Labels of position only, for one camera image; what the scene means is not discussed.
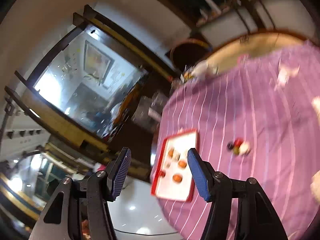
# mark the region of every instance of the yellow trim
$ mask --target yellow trim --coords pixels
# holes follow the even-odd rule
[[[4,196],[10,200],[17,208],[19,208],[23,213],[27,214],[29,217],[34,220],[39,219],[39,215],[34,213],[32,210],[28,209],[25,205],[23,205],[20,201],[18,201],[9,191],[7,191],[2,185],[0,185],[0,191],[4,194]]]
[[[162,76],[164,76],[166,78],[166,80],[168,80],[170,83],[172,82],[172,76],[170,76],[166,71],[163,70],[163,68],[159,64],[157,64],[154,60],[152,60],[150,57],[148,57],[142,50],[138,49],[136,46],[134,46],[131,42],[129,42],[122,35],[120,35],[116,31],[111,29],[109,26],[103,24],[102,22],[98,21],[95,18],[90,19],[90,21],[93,22],[95,25],[97,25],[103,31],[105,31],[105,32],[109,33],[111,36],[115,37],[118,41],[123,43],[129,49],[133,50],[140,57],[142,57],[146,62],[148,62],[153,68],[155,68]]]
[[[88,143],[95,145],[100,150],[108,151],[108,145],[106,142],[95,138],[91,134],[64,119],[63,116],[41,101],[40,98],[38,98],[31,90],[26,89],[21,99],[22,103],[35,111],[47,126],[58,132],[60,136],[66,138],[74,146],[80,147],[82,142],[86,140]]]
[[[7,184],[8,187],[10,187],[9,185],[9,179],[0,172],[0,179],[2,179],[2,181]],[[31,206],[35,207],[36,209],[42,211],[43,208],[41,207],[37,207],[37,204],[29,197],[27,196],[24,192],[22,191],[14,191],[17,195],[19,195],[21,198],[23,198],[24,201],[28,202]]]
[[[48,146],[52,147],[53,149],[55,149],[56,151],[60,152],[62,155],[64,155],[65,157],[68,157],[70,160],[72,161],[76,161],[76,158],[72,157],[71,155],[67,154],[66,152],[62,151],[60,148],[58,148],[57,146],[55,146],[54,144],[52,144],[51,142],[47,142],[45,144],[45,148],[46,150],[48,149]]]
[[[209,44],[207,44],[206,42],[203,42],[201,40],[196,40],[196,39],[193,39],[193,41],[191,41],[192,43],[194,44],[198,44],[206,49],[210,48]]]
[[[49,155],[51,158],[55,159],[57,162],[63,162],[63,160],[58,160],[55,155],[53,155],[48,149],[45,148],[45,153]]]

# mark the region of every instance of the table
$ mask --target table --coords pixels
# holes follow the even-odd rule
[[[279,61],[287,68],[300,66],[283,87],[277,81]],[[320,128],[311,104],[320,96],[319,77],[320,51],[304,44],[247,60],[218,77],[186,83],[164,108],[156,162],[167,136],[197,128],[202,159],[230,178],[255,177],[287,235],[300,239],[319,207],[310,190],[311,178],[320,170]],[[227,150],[237,137],[251,144],[248,156]],[[200,239],[210,204],[196,189],[191,203],[159,203],[185,239]],[[234,237],[236,213],[233,201],[227,239]]]

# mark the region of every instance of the white wall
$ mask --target white wall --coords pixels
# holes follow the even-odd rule
[[[41,130],[41,132],[40,134],[34,132],[33,135],[30,135],[28,133],[30,130]],[[9,131],[13,131],[12,138],[7,136],[7,132]],[[19,134],[20,131],[25,131],[23,137]],[[49,137],[50,133],[34,122],[29,116],[25,115],[24,112],[19,116],[10,116],[1,141],[0,161],[20,156],[23,151],[32,151],[38,145],[45,146]]]
[[[308,11],[299,0],[262,1],[275,22],[276,28],[286,28],[317,40],[316,26]],[[272,29],[271,21],[262,6],[259,3],[256,3],[256,8],[266,27]],[[241,9],[240,13],[247,22],[250,31],[256,31],[257,26],[253,22],[248,11]],[[238,15],[232,11],[204,26],[201,33],[207,38],[213,47],[216,47],[231,40],[232,38],[246,34],[247,29]]]
[[[157,0],[99,0],[96,11],[117,23],[168,65],[164,55],[190,33],[175,14]]]
[[[269,11],[276,28],[285,28],[317,40],[316,26],[300,0],[262,0]],[[268,15],[260,3],[256,3],[257,11],[267,28],[272,28]]]

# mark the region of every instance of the light fixture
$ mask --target light fixture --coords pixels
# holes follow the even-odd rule
[[[39,171],[40,165],[41,165],[41,155],[36,154],[32,158],[30,167],[35,171]]]
[[[30,110],[36,117],[40,118],[40,116],[37,115],[35,111],[33,111],[32,109],[29,109],[29,110]]]
[[[52,74],[50,69],[48,69],[39,79],[38,83],[35,85],[35,90],[40,90],[39,94],[44,99],[58,108],[61,107],[60,96],[62,87],[55,76]]]
[[[151,157],[150,157],[150,165],[151,166],[153,166],[153,164],[155,164],[155,160],[156,160],[156,154],[151,153]]]
[[[136,232],[136,234],[139,234],[139,235],[150,235],[150,229],[149,228],[139,228]]]
[[[71,109],[71,108],[68,107],[64,113],[65,113],[66,115],[70,114],[70,109]]]
[[[43,169],[45,167],[45,165],[47,164],[47,161],[48,161],[47,158],[44,158],[42,160],[41,169]]]
[[[93,33],[89,33],[89,35],[92,37],[92,38],[94,38],[95,40],[99,40],[99,35],[97,35],[97,33],[96,32],[93,32]]]
[[[22,179],[19,177],[14,177],[9,181],[9,187],[13,191],[21,191],[22,185],[23,185]]]

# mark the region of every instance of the ceiling light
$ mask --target ceiling light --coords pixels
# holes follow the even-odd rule
[[[13,191],[21,191],[22,190],[22,179],[19,177],[14,177],[12,180],[9,181],[9,187]]]
[[[35,111],[33,111],[32,109],[29,109],[29,110],[30,110],[36,117],[40,118],[40,116],[37,115]]]
[[[51,73],[51,71],[47,71],[44,75],[39,79],[38,83],[35,86],[35,90],[40,90],[39,94],[55,105],[56,107],[61,107],[60,97],[62,87],[58,82],[57,78]]]
[[[30,167],[35,170],[35,171],[39,171],[40,165],[41,165],[41,155],[40,154],[36,154],[33,156]]]
[[[156,160],[156,154],[155,153],[151,153],[151,157],[150,157],[150,165],[151,165],[151,167],[155,164],[155,160]]]
[[[64,113],[65,113],[66,115],[70,114],[70,107],[68,107]]]
[[[89,35],[92,37],[92,38],[94,38],[95,40],[99,40],[99,36],[97,35],[97,33],[89,33]]]

